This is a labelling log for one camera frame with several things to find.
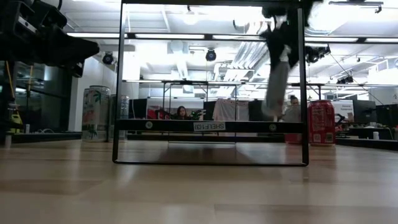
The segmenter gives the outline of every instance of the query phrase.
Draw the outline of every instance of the black equipment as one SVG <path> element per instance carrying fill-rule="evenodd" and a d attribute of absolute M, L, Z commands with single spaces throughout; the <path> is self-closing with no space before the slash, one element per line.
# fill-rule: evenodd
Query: black equipment
<path fill-rule="evenodd" d="M 216 54 L 216 52 L 214 51 L 214 49 L 209 49 L 209 50 L 207 51 L 207 53 L 206 53 L 206 60 L 207 60 L 208 62 L 212 62 L 212 61 L 216 60 L 216 58 L 217 58 L 217 54 Z"/>
<path fill-rule="evenodd" d="M 348 75 L 347 77 L 340 78 L 339 80 L 337 80 L 337 84 L 349 84 L 353 82 L 354 78 L 351 75 Z"/>
<path fill-rule="evenodd" d="M 112 65 L 115 62 L 115 59 L 113 57 L 113 53 L 112 52 L 105 52 L 105 55 L 102 58 L 102 62 L 104 62 L 105 65 Z"/>
<path fill-rule="evenodd" d="M 398 127 L 398 105 L 376 106 L 377 121 L 390 128 Z"/>
<path fill-rule="evenodd" d="M 330 47 L 305 47 L 305 53 L 307 54 L 305 60 L 307 63 L 316 63 L 326 55 L 330 54 Z"/>
<path fill-rule="evenodd" d="M 213 112 L 215 106 L 216 106 L 216 101 L 203 102 L 203 109 L 206 110 L 206 114 L 203 115 L 204 121 L 213 121 Z"/>
<path fill-rule="evenodd" d="M 59 11 L 62 0 L 60 3 L 57 9 L 39 0 L 2 0 L 0 60 L 80 71 L 85 59 L 100 48 L 95 42 L 71 37 L 62 30 L 67 18 Z"/>
<path fill-rule="evenodd" d="M 353 100 L 354 122 L 377 122 L 376 102 L 368 100 Z"/>

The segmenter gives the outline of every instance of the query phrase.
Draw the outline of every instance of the black metal frame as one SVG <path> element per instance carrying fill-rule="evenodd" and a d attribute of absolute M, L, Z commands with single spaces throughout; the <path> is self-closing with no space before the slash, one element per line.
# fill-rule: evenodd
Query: black metal frame
<path fill-rule="evenodd" d="M 163 83 L 163 102 L 162 102 L 162 109 L 164 110 L 164 101 L 165 101 L 165 94 L 167 90 L 169 90 L 169 113 L 171 112 L 171 105 L 172 105 L 172 89 L 173 85 L 192 85 L 192 86 L 203 86 L 206 85 L 206 90 L 202 88 L 202 90 L 206 93 L 206 102 L 208 102 L 208 91 L 209 91 L 209 86 L 234 86 L 234 93 L 235 93 L 235 121 L 237 120 L 238 117 L 238 98 L 236 97 L 238 95 L 238 84 L 209 84 L 208 81 L 168 81 L 164 80 L 162 81 Z"/>
<path fill-rule="evenodd" d="M 116 83 L 116 107 L 115 107 L 115 127 L 114 127 L 114 141 L 112 161 L 117 164 L 158 164 L 158 165 L 205 165 L 205 166 L 307 166 L 309 164 L 309 151 L 308 151 L 308 124 L 307 124 L 307 82 L 305 70 L 305 40 L 304 40 L 304 18 L 301 1 L 283 1 L 283 0 L 122 0 L 121 2 L 121 17 L 119 27 L 119 55 L 118 55 L 118 74 Z M 244 132 L 245 127 L 247 132 L 264 132 L 265 127 L 268 127 L 271 133 L 300 133 L 302 134 L 302 162 L 295 164 L 224 164 L 224 163 L 191 163 L 191 162 L 127 162 L 118 160 L 119 149 L 119 130 L 130 129 L 134 123 L 135 129 L 148 129 L 147 124 L 150 123 L 150 128 L 154 127 L 170 131 L 178 128 L 178 131 L 186 129 L 193 131 L 193 122 L 198 121 L 156 121 L 156 120 L 130 120 L 119 119 L 120 106 L 121 106 L 121 84 L 123 81 L 123 55 L 124 55 L 124 39 L 126 35 L 126 11 L 124 10 L 125 4 L 177 4 L 177 5 L 204 5 L 204 6 L 267 6 L 267 7 L 291 7 L 298 10 L 298 52 L 299 52 L 299 66 L 300 66 L 300 95 L 301 95 L 301 123 L 275 123 L 275 122 L 220 122 L 229 127 L 229 131 Z"/>

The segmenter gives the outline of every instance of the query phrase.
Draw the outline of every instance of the metal shelf frame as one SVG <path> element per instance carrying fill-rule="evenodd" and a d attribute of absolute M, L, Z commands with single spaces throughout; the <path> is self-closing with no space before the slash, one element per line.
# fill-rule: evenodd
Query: metal shelf frame
<path fill-rule="evenodd" d="M 118 52 L 118 72 L 116 82 L 116 106 L 115 106 L 115 127 L 114 127 L 114 140 L 113 140 L 113 153 L 112 161 L 116 164 L 158 164 L 158 165 L 200 165 L 200 166 L 296 166 L 304 167 L 309 164 L 309 150 L 308 150 L 308 124 L 307 124 L 307 82 L 305 70 L 305 37 L 304 37 L 304 18 L 303 18 L 303 2 L 301 1 L 283 1 L 283 0 L 122 0 L 121 1 L 121 17 L 119 26 L 119 52 Z M 299 52 L 299 67 L 300 67 L 300 98 L 301 98 L 301 123 L 274 123 L 274 122 L 225 122 L 226 127 L 230 127 L 232 132 L 238 132 L 241 127 L 245 126 L 247 131 L 253 132 L 259 129 L 275 131 L 276 129 L 284 132 L 293 132 L 302 134 L 302 161 L 295 164 L 238 164 L 238 163 L 191 163 L 191 162 L 142 162 L 142 161 L 122 161 L 118 159 L 119 149 L 119 130 L 129 129 L 131 125 L 141 122 L 140 127 L 146 126 L 148 120 L 123 120 L 120 118 L 121 107 L 121 87 L 123 82 L 123 59 L 124 59 L 124 40 L 128 36 L 126 34 L 126 19 L 127 12 L 125 7 L 127 4 L 174 4 L 174 5 L 199 5 L 199 6 L 265 6 L 265 7 L 289 7 L 297 9 L 298 12 L 298 52 Z M 193 121 L 151 121 L 154 126 L 169 127 L 175 129 L 176 126 L 183 126 L 184 129 L 194 129 Z"/>

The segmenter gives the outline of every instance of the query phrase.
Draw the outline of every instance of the security camera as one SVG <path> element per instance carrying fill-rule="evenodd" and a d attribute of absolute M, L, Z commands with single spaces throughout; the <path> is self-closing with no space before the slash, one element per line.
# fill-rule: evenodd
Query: security camera
<path fill-rule="evenodd" d="M 115 58 L 113 57 L 112 52 L 105 52 L 104 57 L 102 58 L 102 62 L 105 65 L 112 65 L 116 62 Z"/>
<path fill-rule="evenodd" d="M 214 51 L 214 49 L 208 49 L 207 53 L 206 53 L 206 61 L 208 62 L 212 62 L 214 60 L 216 60 L 217 55 L 216 52 Z"/>

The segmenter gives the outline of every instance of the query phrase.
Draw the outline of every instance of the red object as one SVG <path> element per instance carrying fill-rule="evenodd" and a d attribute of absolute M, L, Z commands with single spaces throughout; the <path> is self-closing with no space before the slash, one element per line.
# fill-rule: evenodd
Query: red object
<path fill-rule="evenodd" d="M 311 144 L 330 145 L 336 142 L 335 109 L 330 100 L 310 102 L 308 129 Z"/>
<path fill-rule="evenodd" d="M 301 144 L 301 134 L 285 134 L 285 142 L 288 144 Z"/>

